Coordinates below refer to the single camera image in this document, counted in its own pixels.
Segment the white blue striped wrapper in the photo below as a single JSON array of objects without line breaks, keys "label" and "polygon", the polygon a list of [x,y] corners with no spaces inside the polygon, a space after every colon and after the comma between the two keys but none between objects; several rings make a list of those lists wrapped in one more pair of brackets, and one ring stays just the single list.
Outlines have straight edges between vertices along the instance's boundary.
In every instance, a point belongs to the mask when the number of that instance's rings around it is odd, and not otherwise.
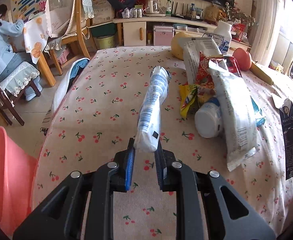
[{"label": "white blue striped wrapper", "polygon": [[139,152],[155,152],[161,130],[161,105],[167,98],[170,73],[161,66],[155,66],[144,97],[137,124],[134,148]]}]

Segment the red snack packet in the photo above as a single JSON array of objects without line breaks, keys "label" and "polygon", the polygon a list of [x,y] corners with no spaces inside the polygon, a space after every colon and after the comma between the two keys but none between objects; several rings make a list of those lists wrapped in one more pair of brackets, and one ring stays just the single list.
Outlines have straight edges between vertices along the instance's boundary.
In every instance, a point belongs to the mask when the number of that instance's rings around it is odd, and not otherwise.
[{"label": "red snack packet", "polygon": [[228,70],[232,74],[242,77],[238,62],[233,56],[205,56],[203,52],[200,52],[200,61],[195,84],[198,89],[198,99],[203,102],[215,95],[213,79],[208,71],[210,61],[217,63],[219,67]]}]

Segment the pink plastic trash bin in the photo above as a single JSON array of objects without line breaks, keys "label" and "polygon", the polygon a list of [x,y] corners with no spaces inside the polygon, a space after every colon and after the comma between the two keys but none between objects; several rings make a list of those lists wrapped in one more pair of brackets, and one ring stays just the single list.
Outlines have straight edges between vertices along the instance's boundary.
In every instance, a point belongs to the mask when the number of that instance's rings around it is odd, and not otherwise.
[{"label": "pink plastic trash bin", "polygon": [[0,126],[0,228],[8,236],[31,211],[37,159],[28,155]]}]

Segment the dark printed leaflet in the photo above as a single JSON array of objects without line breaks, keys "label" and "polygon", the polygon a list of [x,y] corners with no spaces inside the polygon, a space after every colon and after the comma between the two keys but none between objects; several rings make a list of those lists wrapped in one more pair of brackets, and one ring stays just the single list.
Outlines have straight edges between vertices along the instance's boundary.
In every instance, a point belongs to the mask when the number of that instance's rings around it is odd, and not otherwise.
[{"label": "dark printed leaflet", "polygon": [[293,178],[293,103],[285,99],[279,109],[285,149],[285,179]]}]

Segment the long white snack wrapper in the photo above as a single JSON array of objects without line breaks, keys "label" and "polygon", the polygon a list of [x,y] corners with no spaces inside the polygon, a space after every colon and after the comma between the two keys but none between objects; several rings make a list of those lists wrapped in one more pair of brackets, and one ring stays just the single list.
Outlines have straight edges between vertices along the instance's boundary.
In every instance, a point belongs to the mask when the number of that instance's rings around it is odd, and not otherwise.
[{"label": "long white snack wrapper", "polygon": [[227,168],[236,169],[257,151],[257,126],[251,96],[243,78],[209,61],[208,71],[220,103],[227,144]]}]

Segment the cherry print tablecloth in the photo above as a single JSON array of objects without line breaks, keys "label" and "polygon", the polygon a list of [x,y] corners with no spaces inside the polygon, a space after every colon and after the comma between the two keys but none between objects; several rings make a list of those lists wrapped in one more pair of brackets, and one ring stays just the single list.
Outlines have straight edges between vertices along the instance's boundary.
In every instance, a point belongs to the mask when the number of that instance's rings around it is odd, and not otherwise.
[{"label": "cherry print tablecloth", "polygon": [[227,169],[225,139],[198,134],[192,115],[180,115],[179,87],[187,81],[183,61],[168,47],[127,47],[96,53],[74,85],[52,109],[41,150],[31,204],[38,206],[59,183],[78,170],[95,171],[125,150],[136,134],[140,107],[154,66],[172,79],[161,107],[160,142],[193,170],[222,174],[276,234],[293,222],[293,178],[285,177],[281,120],[272,96],[293,100],[293,81],[273,70],[268,85],[251,72],[243,78],[266,121],[257,128],[258,152],[234,171]]}]

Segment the yellow banana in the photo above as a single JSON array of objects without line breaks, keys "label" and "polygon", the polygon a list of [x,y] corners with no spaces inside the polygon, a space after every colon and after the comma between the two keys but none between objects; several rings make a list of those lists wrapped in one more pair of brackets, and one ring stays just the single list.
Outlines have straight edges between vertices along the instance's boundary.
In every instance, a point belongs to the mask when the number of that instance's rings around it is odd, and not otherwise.
[{"label": "yellow banana", "polygon": [[268,74],[266,74],[266,72],[264,72],[264,70],[262,70],[262,68],[259,67],[253,61],[251,62],[250,70],[251,70],[251,72],[253,72],[253,74],[255,74],[255,76],[257,76],[259,79],[263,80],[268,85],[274,84],[274,81],[272,80],[272,78]]}]

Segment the red apple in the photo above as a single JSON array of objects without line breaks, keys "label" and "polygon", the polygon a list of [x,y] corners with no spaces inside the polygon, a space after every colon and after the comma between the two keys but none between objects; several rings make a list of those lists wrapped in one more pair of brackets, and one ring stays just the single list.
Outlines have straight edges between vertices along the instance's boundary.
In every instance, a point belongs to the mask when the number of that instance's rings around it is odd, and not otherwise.
[{"label": "red apple", "polygon": [[238,62],[241,71],[248,71],[251,68],[251,54],[242,48],[237,48],[232,55]]}]

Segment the yellow pear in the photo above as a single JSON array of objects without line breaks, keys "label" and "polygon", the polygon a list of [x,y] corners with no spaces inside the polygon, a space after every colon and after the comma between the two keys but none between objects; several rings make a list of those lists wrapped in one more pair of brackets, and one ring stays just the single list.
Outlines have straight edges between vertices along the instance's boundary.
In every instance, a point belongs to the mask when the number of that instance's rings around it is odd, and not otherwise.
[{"label": "yellow pear", "polygon": [[179,60],[183,60],[183,48],[179,45],[180,38],[191,38],[191,35],[188,35],[183,32],[179,32],[175,34],[171,40],[172,55]]}]

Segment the pink storage box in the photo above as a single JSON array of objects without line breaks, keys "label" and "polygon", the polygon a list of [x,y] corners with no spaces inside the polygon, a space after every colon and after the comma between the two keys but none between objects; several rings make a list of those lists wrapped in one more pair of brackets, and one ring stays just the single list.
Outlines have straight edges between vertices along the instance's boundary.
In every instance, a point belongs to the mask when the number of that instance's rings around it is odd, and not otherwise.
[{"label": "pink storage box", "polygon": [[174,37],[174,27],[172,25],[153,26],[154,46],[170,46]]}]

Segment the green waste bin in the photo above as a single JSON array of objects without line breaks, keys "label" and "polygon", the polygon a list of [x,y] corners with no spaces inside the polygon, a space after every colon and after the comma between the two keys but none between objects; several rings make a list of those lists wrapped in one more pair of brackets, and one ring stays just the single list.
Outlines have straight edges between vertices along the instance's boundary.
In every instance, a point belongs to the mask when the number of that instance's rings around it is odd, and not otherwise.
[{"label": "green waste bin", "polygon": [[117,40],[115,35],[106,35],[94,38],[95,44],[99,50],[115,48],[117,45]]}]

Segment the dark wooden chair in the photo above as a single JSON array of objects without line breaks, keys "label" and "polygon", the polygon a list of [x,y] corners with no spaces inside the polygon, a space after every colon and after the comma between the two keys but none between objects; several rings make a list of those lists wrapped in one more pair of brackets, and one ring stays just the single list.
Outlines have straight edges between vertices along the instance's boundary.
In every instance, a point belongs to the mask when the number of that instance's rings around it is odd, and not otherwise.
[{"label": "dark wooden chair", "polygon": [[21,126],[24,125],[24,120],[15,110],[15,103],[24,95],[27,88],[32,88],[36,96],[41,95],[34,83],[39,75],[40,72],[33,65],[23,62],[0,82],[0,113],[9,125],[12,121],[4,112],[5,109],[9,110]]}]

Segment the light wooden chair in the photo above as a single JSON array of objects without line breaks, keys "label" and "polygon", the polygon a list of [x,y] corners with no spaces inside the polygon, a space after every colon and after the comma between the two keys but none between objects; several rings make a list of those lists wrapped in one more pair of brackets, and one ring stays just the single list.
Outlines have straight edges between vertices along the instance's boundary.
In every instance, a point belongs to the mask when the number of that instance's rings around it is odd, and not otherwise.
[{"label": "light wooden chair", "polygon": [[46,19],[49,38],[44,49],[53,60],[60,75],[63,74],[62,64],[56,52],[62,46],[75,43],[83,56],[89,58],[85,41],[90,38],[89,20],[94,18],[92,0],[47,0]]}]

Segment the electric kettle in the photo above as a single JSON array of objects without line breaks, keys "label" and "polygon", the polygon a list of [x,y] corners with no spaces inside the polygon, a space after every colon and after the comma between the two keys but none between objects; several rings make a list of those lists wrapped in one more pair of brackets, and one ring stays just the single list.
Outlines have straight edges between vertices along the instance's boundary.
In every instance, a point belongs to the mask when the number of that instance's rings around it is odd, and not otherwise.
[{"label": "electric kettle", "polygon": [[146,0],[143,15],[148,17],[164,17],[166,14],[161,6],[161,0]]}]

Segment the seated person in blue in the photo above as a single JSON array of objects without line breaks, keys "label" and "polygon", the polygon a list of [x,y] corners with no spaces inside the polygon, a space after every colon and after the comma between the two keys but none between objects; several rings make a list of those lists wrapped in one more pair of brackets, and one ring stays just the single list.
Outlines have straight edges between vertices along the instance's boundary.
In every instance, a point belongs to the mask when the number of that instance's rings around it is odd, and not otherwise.
[{"label": "seated person in blue", "polygon": [[15,23],[6,21],[7,10],[8,7],[6,5],[0,5],[0,82],[6,79],[23,62],[28,62],[33,67],[37,67],[28,53],[15,53],[12,45],[9,43],[10,37],[22,35],[24,22],[22,16]]}]

